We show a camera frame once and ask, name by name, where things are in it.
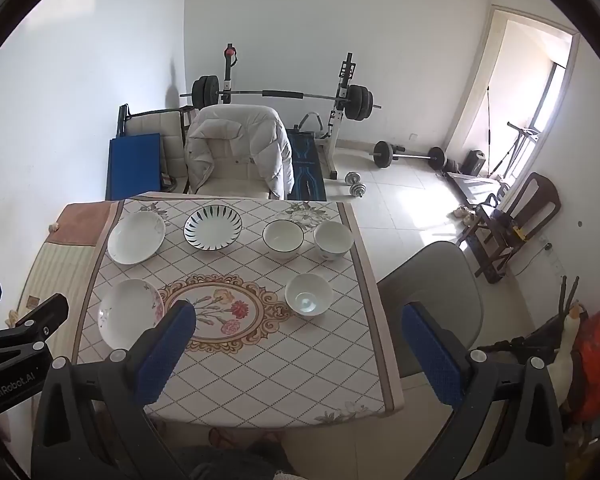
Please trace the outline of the white plate pink flowers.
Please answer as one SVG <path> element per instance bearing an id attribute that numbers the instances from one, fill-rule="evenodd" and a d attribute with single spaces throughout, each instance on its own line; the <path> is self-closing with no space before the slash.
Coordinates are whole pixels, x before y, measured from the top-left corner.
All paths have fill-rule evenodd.
<path id="1" fill-rule="evenodd" d="M 98 309 L 97 325 L 110 349 L 129 350 L 143 332 L 158 325 L 163 315 L 158 290 L 133 278 L 114 285 L 106 293 Z"/>

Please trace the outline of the white plate grey flowers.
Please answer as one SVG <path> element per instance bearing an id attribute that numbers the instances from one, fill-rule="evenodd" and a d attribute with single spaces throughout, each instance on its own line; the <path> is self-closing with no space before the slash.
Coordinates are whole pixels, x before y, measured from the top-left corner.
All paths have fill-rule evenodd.
<path id="1" fill-rule="evenodd" d="M 109 258 L 122 266 L 134 266 L 149 259 L 166 237 L 166 224 L 152 211 L 137 211 L 125 217 L 108 237 Z"/>

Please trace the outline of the blue leaf pattern plate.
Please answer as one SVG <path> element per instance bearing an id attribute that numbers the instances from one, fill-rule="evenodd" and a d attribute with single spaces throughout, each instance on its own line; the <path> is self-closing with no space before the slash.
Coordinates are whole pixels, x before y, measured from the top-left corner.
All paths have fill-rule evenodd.
<path id="1" fill-rule="evenodd" d="M 206 205 L 196 209 L 185 221 L 186 242 L 204 252 L 230 246 L 242 232 L 242 216 L 227 205 Z"/>

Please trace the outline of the white bowl pink flowers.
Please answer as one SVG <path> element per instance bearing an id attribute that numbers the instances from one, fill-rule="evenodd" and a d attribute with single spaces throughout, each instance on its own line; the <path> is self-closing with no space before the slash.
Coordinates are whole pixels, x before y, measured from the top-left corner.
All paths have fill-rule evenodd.
<path id="1" fill-rule="evenodd" d="M 286 285 L 285 300 L 294 313 L 315 318 L 332 305 L 334 291 L 329 282 L 319 275 L 299 274 Z"/>

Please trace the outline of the white bowl black rim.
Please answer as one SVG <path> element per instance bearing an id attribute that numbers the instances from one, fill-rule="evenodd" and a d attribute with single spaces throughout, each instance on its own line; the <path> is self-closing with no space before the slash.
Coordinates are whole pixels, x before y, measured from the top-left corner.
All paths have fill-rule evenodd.
<path id="1" fill-rule="evenodd" d="M 262 232 L 268 251 L 279 259 L 294 258 L 304 242 L 304 232 L 290 220 L 274 220 Z"/>

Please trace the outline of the white bowl blue rim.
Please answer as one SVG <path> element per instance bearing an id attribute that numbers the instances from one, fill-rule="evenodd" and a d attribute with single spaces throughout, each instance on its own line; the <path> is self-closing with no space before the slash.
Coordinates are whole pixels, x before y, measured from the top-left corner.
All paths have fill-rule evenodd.
<path id="1" fill-rule="evenodd" d="M 314 230 L 314 244 L 323 259 L 332 261 L 342 258 L 352 248 L 354 239 L 343 224 L 325 221 Z"/>

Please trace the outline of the beige striped bed cover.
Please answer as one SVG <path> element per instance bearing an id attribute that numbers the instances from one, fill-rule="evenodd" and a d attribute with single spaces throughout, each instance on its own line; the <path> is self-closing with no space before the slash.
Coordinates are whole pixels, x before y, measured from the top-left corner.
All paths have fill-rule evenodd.
<path id="1" fill-rule="evenodd" d="M 53 294 L 68 301 L 68 318 L 50 336 L 53 356 L 78 360 L 79 343 L 107 238 L 120 217 L 117 202 L 65 206 L 46 237 L 29 272 L 19 304 L 5 324 L 14 326 Z"/>

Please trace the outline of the orange red bag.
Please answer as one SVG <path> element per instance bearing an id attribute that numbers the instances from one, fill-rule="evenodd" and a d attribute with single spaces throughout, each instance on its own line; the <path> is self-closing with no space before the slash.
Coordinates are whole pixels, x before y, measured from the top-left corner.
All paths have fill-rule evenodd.
<path id="1" fill-rule="evenodd" d="M 571 418 L 576 424 L 592 422 L 600 416 L 600 311 L 581 323 L 571 356 Z"/>

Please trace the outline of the dark wooden chair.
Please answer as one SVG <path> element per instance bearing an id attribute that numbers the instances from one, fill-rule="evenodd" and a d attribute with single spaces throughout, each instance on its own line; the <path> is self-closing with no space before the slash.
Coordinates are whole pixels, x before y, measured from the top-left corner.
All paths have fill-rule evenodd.
<path id="1" fill-rule="evenodd" d="M 475 206 L 457 245 L 467 243 L 471 249 L 477 248 L 476 278 L 484 275 L 498 282 L 513 256 L 540 234 L 561 209 L 562 201 L 553 181 L 532 172 L 505 209 L 495 207 L 490 198 Z"/>

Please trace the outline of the blue folded mat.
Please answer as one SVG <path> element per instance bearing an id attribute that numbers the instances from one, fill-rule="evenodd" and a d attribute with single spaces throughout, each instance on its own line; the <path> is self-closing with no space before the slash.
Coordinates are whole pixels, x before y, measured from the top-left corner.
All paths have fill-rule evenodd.
<path id="1" fill-rule="evenodd" d="M 106 199 L 126 200 L 161 188 L 160 136 L 119 136 L 109 142 Z"/>

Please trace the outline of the floral diamond pattern tablecloth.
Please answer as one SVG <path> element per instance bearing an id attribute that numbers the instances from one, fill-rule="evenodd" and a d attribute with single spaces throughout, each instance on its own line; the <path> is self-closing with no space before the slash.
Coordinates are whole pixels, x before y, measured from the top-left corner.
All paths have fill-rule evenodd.
<path id="1" fill-rule="evenodd" d="M 190 246 L 187 218 L 206 198 L 155 196 L 119 203 L 119 219 L 152 211 L 166 237 L 148 260 L 122 266 L 102 258 L 76 362 L 106 358 L 111 349 L 97 318 L 106 293 L 125 280 L 144 280 L 158 290 L 164 312 L 186 300 L 196 311 L 196 330 L 158 400 L 148 408 L 163 419 L 225 428 L 305 427 L 350 422 L 400 411 L 404 397 L 396 358 L 370 260 L 360 240 L 342 258 L 323 259 L 314 230 L 337 221 L 358 224 L 343 203 L 297 203 L 223 198 L 242 216 L 236 242 L 216 252 Z M 301 226 L 304 242 L 294 258 L 273 256 L 262 238 L 274 220 Z M 334 302 L 315 318 L 294 313 L 285 287 L 299 274 L 321 276 Z"/>

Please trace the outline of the chrome dumbbell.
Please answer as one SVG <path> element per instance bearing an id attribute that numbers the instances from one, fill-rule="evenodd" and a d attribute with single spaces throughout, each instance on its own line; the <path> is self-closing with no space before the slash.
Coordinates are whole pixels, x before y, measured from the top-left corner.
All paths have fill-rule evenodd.
<path id="1" fill-rule="evenodd" d="M 355 198 L 362 198 L 366 193 L 366 185 L 362 182 L 361 175 L 355 171 L 349 171 L 343 179 L 349 188 L 349 194 Z"/>

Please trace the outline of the blue black exercise mat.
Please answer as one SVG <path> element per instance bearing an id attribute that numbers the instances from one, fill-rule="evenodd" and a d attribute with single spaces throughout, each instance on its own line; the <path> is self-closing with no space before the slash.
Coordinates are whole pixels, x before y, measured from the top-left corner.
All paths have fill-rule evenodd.
<path id="1" fill-rule="evenodd" d="M 287 136 L 294 170 L 294 186 L 287 195 L 288 200 L 326 202 L 322 167 L 313 134 L 288 129 Z"/>

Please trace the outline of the barbell on floor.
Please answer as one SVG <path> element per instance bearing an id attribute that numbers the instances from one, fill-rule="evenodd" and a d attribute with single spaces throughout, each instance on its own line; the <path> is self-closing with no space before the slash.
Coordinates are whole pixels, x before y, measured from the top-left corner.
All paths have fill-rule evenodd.
<path id="1" fill-rule="evenodd" d="M 442 170 L 446 164 L 445 152 L 438 146 L 430 148 L 426 155 L 417 155 L 408 154 L 404 146 L 386 141 L 379 141 L 375 144 L 372 157 L 375 165 L 380 169 L 388 168 L 393 162 L 400 159 L 426 160 L 429 167 L 434 171 Z"/>

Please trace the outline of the barbell on rack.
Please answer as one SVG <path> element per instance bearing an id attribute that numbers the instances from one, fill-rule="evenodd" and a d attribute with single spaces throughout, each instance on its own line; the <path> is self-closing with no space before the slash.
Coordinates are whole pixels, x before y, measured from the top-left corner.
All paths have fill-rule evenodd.
<path id="1" fill-rule="evenodd" d="M 362 122 L 370 117 L 374 110 L 381 110 L 382 106 L 375 103 L 373 92 L 369 88 L 351 84 L 344 90 L 344 96 L 323 96 L 322 94 L 306 93 L 290 90 L 221 90 L 217 76 L 201 76 L 192 84 L 192 91 L 182 93 L 181 98 L 191 98 L 193 106 L 204 108 L 215 105 L 226 96 L 262 96 L 262 98 L 275 98 L 287 100 L 324 100 L 332 101 L 336 110 L 342 110 L 344 117 Z"/>

